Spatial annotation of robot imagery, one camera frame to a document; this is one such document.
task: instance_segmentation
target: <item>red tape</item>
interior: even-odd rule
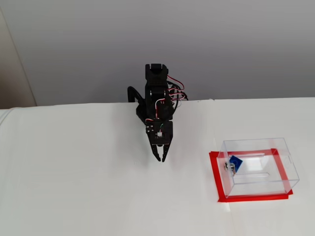
[[[265,155],[273,155],[275,162],[277,164],[281,179],[284,180],[284,189],[288,189],[290,187],[289,182],[287,181],[287,175],[285,173],[284,166],[281,162],[279,153],[277,149],[270,149],[270,150],[259,150],[259,151],[234,151],[229,152],[230,155],[240,155],[240,154],[255,154],[255,153],[265,153]],[[218,151],[212,151],[209,153],[210,161],[212,165],[213,175],[215,177],[215,182],[218,190],[219,200],[220,203],[233,203],[233,202],[250,202],[250,201],[269,201],[269,200],[283,200],[288,199],[289,195],[293,194],[293,191],[290,190],[287,194],[276,194],[276,195],[259,195],[259,196],[253,196],[253,195],[242,195],[242,196],[230,196],[228,198],[225,197],[217,157],[219,155]]]

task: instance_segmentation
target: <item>clear plastic box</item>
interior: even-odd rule
[[[217,162],[227,198],[287,194],[300,180],[283,138],[224,141]]]

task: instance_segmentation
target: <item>robotic arm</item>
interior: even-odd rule
[[[146,133],[153,155],[158,161],[161,161],[157,146],[163,146],[162,162],[164,162],[173,139],[173,122],[171,121],[173,114],[177,109],[178,101],[188,100],[188,98],[183,92],[184,88],[181,89],[177,84],[167,81],[167,78],[177,80],[168,76],[168,69],[165,65],[147,64],[145,75],[147,80],[145,99],[133,87],[128,87],[128,102],[138,100],[136,113],[146,125]]]

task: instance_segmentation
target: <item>white tabletop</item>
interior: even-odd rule
[[[314,98],[183,102],[164,163],[136,106],[13,110],[0,126],[0,235],[312,235]],[[208,152],[274,137],[301,179],[289,200],[217,203]]]

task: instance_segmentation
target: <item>blue block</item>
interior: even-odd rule
[[[236,156],[231,156],[231,158],[230,158],[230,163],[233,163],[235,165],[235,172],[238,171],[242,162],[243,161],[240,158],[237,158]]]

